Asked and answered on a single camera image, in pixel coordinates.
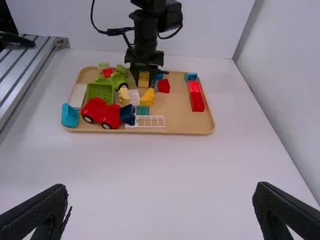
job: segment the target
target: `white table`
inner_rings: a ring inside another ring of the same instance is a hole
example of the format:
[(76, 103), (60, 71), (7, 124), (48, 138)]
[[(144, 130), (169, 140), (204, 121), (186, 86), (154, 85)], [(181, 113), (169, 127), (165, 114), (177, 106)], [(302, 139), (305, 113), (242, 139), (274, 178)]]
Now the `white table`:
[(166, 70), (199, 73), (212, 135), (66, 131), (61, 106), (79, 71), (123, 57), (55, 54), (0, 146), (0, 212), (63, 183), (73, 206), (65, 240), (258, 240), (257, 182), (319, 208), (232, 60), (165, 59)]

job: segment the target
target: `white block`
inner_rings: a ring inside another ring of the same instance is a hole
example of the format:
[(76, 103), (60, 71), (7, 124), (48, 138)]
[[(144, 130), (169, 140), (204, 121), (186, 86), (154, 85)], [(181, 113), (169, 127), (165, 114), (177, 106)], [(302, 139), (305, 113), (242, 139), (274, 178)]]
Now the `white block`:
[(87, 84), (77, 83), (74, 87), (69, 105), (77, 110), (81, 110), (84, 104), (86, 91), (87, 91)]

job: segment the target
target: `black cable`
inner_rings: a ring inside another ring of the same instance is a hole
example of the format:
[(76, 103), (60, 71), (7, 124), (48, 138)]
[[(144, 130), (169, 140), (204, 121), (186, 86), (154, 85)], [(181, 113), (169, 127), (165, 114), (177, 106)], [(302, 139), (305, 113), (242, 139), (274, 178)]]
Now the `black cable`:
[(94, 23), (94, 18), (93, 18), (93, 15), (94, 15), (94, 5), (95, 5), (95, 1), (96, 0), (92, 0), (92, 4), (91, 4), (91, 12), (90, 12), (90, 19), (91, 19), (91, 23), (92, 23), (92, 26), (94, 27), (95, 30), (97, 30), (99, 33), (101, 34), (107, 34), (107, 31), (102, 31), (100, 29), (98, 29)]
[(184, 25), (181, 23), (181, 25), (179, 26), (179, 28), (178, 28), (174, 33), (172, 33), (172, 34), (169, 35), (169, 36), (165, 36), (165, 37), (161, 37), (161, 36), (159, 35), (159, 32), (158, 32), (158, 37), (159, 37), (160, 39), (162, 39), (162, 40), (171, 39), (171, 38), (173, 38), (175, 35), (177, 35), (183, 27), (184, 27)]

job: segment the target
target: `red block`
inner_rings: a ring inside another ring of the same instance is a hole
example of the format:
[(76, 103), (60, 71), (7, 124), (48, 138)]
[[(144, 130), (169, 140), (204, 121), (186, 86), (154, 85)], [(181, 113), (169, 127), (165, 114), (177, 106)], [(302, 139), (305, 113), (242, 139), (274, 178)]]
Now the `red block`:
[(110, 78), (111, 74), (113, 73), (114, 73), (114, 70), (112, 68), (102, 69), (102, 75), (107, 79)]
[(158, 81), (158, 92), (165, 94), (170, 93), (170, 84), (168, 79), (161, 79)]
[(205, 102), (201, 94), (201, 89), (197, 81), (189, 81), (190, 103), (193, 112), (204, 112)]

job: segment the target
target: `blue block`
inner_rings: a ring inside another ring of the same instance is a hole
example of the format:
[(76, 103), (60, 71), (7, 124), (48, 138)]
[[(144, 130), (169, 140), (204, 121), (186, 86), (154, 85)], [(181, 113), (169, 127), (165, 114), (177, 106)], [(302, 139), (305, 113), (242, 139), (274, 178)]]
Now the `blue block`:
[(155, 76), (155, 80), (159, 81), (161, 79), (164, 79), (164, 74), (163, 73), (158, 73), (156, 76)]
[(155, 92), (158, 92), (158, 82), (159, 82), (159, 80), (155, 79), (153, 82), (154, 82), (153, 89), (154, 89)]
[(68, 103), (62, 105), (61, 124), (67, 128), (75, 129), (79, 123), (78, 110)]
[(131, 126), (135, 125), (136, 115), (135, 115), (135, 107), (132, 104), (124, 106), (120, 109), (120, 118), (122, 122), (125, 124), (129, 124)]
[(184, 75), (184, 80), (188, 83), (188, 81), (197, 81), (198, 73), (196, 72), (188, 72)]

